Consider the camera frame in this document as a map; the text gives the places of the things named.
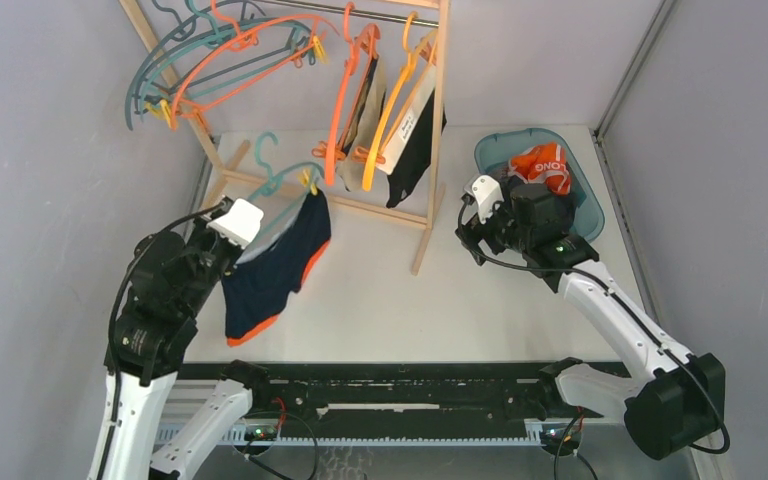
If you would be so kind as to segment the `navy orange-trimmed underwear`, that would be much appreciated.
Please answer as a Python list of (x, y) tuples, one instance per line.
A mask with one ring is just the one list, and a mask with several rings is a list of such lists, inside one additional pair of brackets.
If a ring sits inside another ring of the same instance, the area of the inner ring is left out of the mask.
[(301, 291), (332, 238), (325, 194), (309, 193), (299, 213), (266, 248), (237, 264), (221, 281), (224, 336), (241, 346), (272, 326), (292, 294)]

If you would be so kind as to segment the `teal hanger with clips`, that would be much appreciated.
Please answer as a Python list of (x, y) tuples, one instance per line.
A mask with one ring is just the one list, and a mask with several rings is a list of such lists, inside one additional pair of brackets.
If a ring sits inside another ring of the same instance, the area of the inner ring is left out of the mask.
[(255, 239), (246, 247), (241, 257), (236, 261), (236, 266), (251, 262), (257, 256), (272, 248), (280, 237), (287, 233), (290, 227), (294, 225), (307, 196), (319, 193), (318, 181), (324, 178), (323, 167), (311, 161), (299, 162), (275, 173), (271, 164), (265, 161), (261, 154), (263, 143), (266, 140), (270, 140), (275, 146), (279, 144), (277, 136), (271, 131), (260, 134), (256, 139), (254, 158), (256, 164), (264, 169), (266, 179), (262, 182), (261, 186), (247, 197), (247, 200), (253, 203), (260, 197), (267, 198), (277, 195), (287, 184), (287, 178), (291, 174), (299, 175), (302, 192), (297, 194), (286, 208), (260, 228)]

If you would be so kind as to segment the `orange hanger with clips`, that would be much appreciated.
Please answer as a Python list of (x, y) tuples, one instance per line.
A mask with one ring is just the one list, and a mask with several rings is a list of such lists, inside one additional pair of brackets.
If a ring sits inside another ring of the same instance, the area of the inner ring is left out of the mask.
[[(373, 58), (380, 57), (377, 43), (380, 29), (377, 24), (369, 23), (353, 36), (350, 32), (350, 15), (356, 11), (355, 4), (348, 2), (343, 11), (343, 38), (348, 45), (348, 58), (344, 62), (344, 72), (338, 89), (328, 136), (312, 150), (312, 155), (324, 161), (325, 184), (332, 186), (337, 177), (337, 169), (346, 155), (342, 151), (343, 140), (348, 131), (350, 119), (364, 80), (366, 70)], [(362, 154), (364, 148), (358, 148), (354, 157)]]

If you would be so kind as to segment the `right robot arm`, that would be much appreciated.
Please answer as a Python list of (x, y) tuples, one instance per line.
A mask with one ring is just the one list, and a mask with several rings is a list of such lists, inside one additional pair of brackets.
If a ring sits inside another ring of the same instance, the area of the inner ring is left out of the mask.
[(596, 249), (575, 233), (575, 205), (542, 184), (511, 188), (476, 177), (461, 197), (455, 234), (477, 265), (533, 274), (578, 310), (627, 371), (618, 376), (568, 357), (544, 368), (532, 393), (542, 415), (571, 408), (619, 420), (654, 460), (690, 448), (723, 455), (732, 446), (725, 421), (726, 370), (659, 326), (618, 285)]

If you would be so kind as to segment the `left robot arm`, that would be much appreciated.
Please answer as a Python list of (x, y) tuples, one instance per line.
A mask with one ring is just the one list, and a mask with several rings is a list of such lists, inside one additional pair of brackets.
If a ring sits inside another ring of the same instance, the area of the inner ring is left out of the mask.
[(161, 414), (214, 287), (261, 230), (263, 211), (222, 198), (138, 242), (107, 321), (106, 397), (91, 479), (148, 476)]

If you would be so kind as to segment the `orange underwear in basket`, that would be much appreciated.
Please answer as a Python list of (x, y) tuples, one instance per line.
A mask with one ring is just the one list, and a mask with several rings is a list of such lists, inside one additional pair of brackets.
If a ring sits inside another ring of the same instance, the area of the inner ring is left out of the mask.
[(513, 156), (508, 162), (508, 174), (528, 184), (544, 184), (556, 195), (568, 195), (572, 187), (566, 151), (556, 142)]

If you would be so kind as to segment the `black white-banded underwear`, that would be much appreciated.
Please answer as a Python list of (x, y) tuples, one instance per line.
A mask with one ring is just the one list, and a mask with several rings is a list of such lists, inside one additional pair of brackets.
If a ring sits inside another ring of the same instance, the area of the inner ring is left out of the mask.
[(388, 209), (395, 208), (413, 193), (431, 164), (436, 77), (437, 66), (427, 65), (384, 142), (383, 171), (388, 182), (385, 206)]

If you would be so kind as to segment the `beige underwear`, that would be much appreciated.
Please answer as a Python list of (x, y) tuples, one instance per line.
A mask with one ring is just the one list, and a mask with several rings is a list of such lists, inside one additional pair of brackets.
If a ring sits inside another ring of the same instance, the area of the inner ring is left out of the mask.
[(381, 57), (373, 58), (366, 70), (360, 89), (360, 96), (352, 112), (348, 131), (342, 144), (346, 159), (337, 172), (347, 191), (362, 188), (362, 179), (367, 155), (354, 154), (358, 148), (368, 149), (381, 118), (386, 99), (387, 73), (386, 64)]

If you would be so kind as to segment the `yellow hanger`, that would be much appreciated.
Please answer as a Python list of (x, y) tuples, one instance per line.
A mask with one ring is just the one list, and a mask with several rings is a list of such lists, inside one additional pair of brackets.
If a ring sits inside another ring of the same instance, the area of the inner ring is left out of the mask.
[(370, 191), (374, 181), (374, 173), (376, 171), (376, 165), (378, 156), (382, 147), (384, 139), (385, 128), (389, 122), (392, 111), (395, 107), (396, 100), (399, 93), (405, 83), (411, 79), (416, 69), (417, 63), (420, 58), (420, 53), (424, 46), (428, 43), (427, 38), (423, 38), (416, 46), (412, 47), (409, 44), (409, 33), (414, 21), (419, 18), (419, 14), (416, 11), (412, 11), (404, 22), (403, 34), (402, 34), (402, 47), (406, 53), (405, 63), (402, 65), (399, 76), (395, 82), (395, 85), (391, 89), (390, 97), (384, 105), (376, 126), (372, 142), (369, 148), (366, 150), (364, 158), (364, 170), (362, 176), (361, 187), (363, 191)]

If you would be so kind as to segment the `teal plastic basket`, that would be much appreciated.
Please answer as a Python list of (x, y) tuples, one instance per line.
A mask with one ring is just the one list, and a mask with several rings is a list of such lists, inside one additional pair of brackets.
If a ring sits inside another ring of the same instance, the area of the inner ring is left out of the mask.
[(568, 169), (574, 178), (570, 193), (575, 197), (576, 207), (572, 231), (592, 242), (603, 230), (605, 215), (573, 149), (562, 135), (539, 127), (490, 134), (476, 144), (474, 159), (478, 171), (489, 174), (515, 155), (548, 143), (556, 143), (564, 149)]

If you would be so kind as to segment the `wooden clothes rack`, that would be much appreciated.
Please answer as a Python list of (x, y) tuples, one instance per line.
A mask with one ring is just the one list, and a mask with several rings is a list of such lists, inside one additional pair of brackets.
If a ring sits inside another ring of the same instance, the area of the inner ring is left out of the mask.
[[(254, 1), (275, 4), (280, 6), (295, 7), (308, 11), (318, 11), (325, 13), (341, 14), (343, 16), (343, 10), (336, 6), (326, 5), (316, 2), (308, 1)], [(338, 205), (345, 206), (352, 210), (366, 212), (370, 215), (386, 218), (397, 223), (405, 224), (411, 227), (423, 229), (423, 235), (419, 242), (418, 250), (413, 260), (410, 272), (412, 275), (418, 275), (428, 244), (431, 239), (434, 223), (439, 213), (439, 209), (446, 191), (446, 185), (442, 184), (438, 187), (438, 169), (439, 169), (439, 157), (440, 149), (442, 147), (442, 135), (443, 135), (443, 120), (445, 119), (444, 111), (444, 85), (445, 85), (445, 70), (446, 70), (446, 50), (448, 39), (448, 23), (449, 23), (449, 10), (450, 1), (380, 1), (388, 2), (399, 5), (409, 5), (412, 7), (419, 7), (422, 9), (437, 10), (438, 21), (421, 20), (417, 19), (413, 25), (422, 26), (432, 29), (434, 31), (428, 33), (425, 37), (428, 39), (428, 43), (424, 46), (420, 53), (420, 57), (427, 60), (428, 65), (434, 63), (437, 66), (436, 88), (435, 88), (435, 100), (434, 100), (434, 132), (432, 140), (432, 154), (431, 164), (429, 166), (429, 190), (428, 190), (428, 206), (427, 212), (424, 217), (419, 215), (409, 214), (394, 209), (387, 209), (385, 207), (378, 207), (365, 202), (352, 200), (340, 196), (330, 197)], [(148, 59), (154, 61), (156, 58), (160, 58), (162, 55), (166, 55), (166, 51), (163, 50), (162, 44), (166, 42), (158, 40), (151, 23), (145, 16), (145, 13), (138, 1), (119, 1), (124, 13), (130, 20), (137, 35), (142, 40), (147, 53)], [(360, 18), (367, 18), (373, 20), (386, 21), (391, 23), (404, 24), (406, 17), (390, 15), (375, 11), (362, 11), (356, 10), (350, 15)], [(229, 183), (247, 183), (254, 185), (258, 182), (262, 183), (266, 177), (261, 178), (255, 175), (246, 174), (241, 171), (237, 171), (242, 159), (251, 149), (251, 142), (245, 140), (240, 146), (240, 155), (236, 153), (237, 157), (232, 157), (229, 163), (224, 163), (218, 154), (216, 145), (214, 144), (209, 128), (204, 121), (204, 118), (200, 120), (186, 120), (194, 135), (196, 136), (199, 144), (201, 145), (206, 158), (213, 165), (213, 171), (218, 174), (218, 180), (216, 184), (209, 190), (208, 194), (204, 197), (207, 203), (203, 202), (203, 205), (207, 205), (210, 201), (218, 199), (219, 195), (224, 192), (224, 189)], [(302, 188), (299, 185), (291, 184), (284, 186), (279, 192), (281, 195), (289, 195), (293, 193), (301, 193)]]

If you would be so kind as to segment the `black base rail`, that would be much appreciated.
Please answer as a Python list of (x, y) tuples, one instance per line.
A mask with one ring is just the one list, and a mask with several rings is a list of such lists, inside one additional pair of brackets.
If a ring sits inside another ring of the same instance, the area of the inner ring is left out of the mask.
[(578, 408), (550, 399), (546, 362), (189, 363), (184, 381), (253, 375), (254, 408), (296, 415), (285, 437), (336, 443), (536, 442), (529, 425)]

